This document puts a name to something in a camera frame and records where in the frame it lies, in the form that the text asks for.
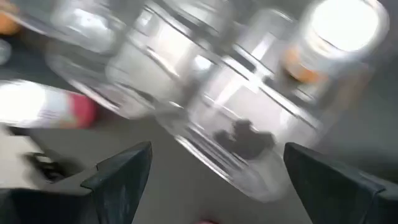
white surface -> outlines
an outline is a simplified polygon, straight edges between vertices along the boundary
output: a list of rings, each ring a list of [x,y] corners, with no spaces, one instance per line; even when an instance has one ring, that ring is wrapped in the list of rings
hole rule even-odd
[[[0,142],[0,188],[37,189],[46,184],[22,158],[27,152],[40,152],[29,138],[10,136],[0,125]]]

